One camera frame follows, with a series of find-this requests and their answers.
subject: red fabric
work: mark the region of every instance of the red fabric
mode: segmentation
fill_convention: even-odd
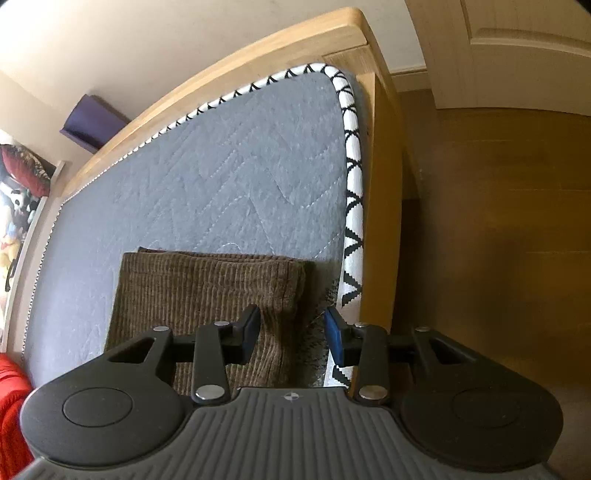
[[[33,461],[18,418],[31,390],[19,366],[0,353],[0,480],[12,478]]]
[[[35,197],[47,197],[50,178],[41,161],[25,147],[19,145],[0,145],[2,161],[8,173]]]

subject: brown floor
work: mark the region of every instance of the brown floor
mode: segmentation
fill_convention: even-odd
[[[423,196],[403,206],[394,328],[433,326],[548,388],[550,463],[588,480],[591,118],[401,100]]]

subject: quilted mattress cover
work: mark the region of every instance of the quilted mattress cover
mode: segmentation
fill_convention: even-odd
[[[189,112],[64,202],[23,346],[35,387],[102,353],[121,256],[138,246],[313,260],[298,360],[322,385],[317,314],[337,288],[350,316],[361,299],[362,142],[347,118],[357,86],[323,64],[292,70]]]

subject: white wall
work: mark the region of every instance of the white wall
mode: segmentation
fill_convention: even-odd
[[[0,128],[54,164],[63,160],[81,166],[90,154],[59,133],[64,119],[0,72]]]
[[[351,4],[391,70],[423,65],[404,0],[8,0],[0,70],[61,119],[84,93],[133,118],[235,50]]]

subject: bed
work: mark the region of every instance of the bed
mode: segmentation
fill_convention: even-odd
[[[348,322],[389,329],[417,176],[363,14],[280,31],[174,89],[59,189],[7,351],[34,386],[100,354],[121,253],[140,245],[313,260],[318,302],[333,288]]]

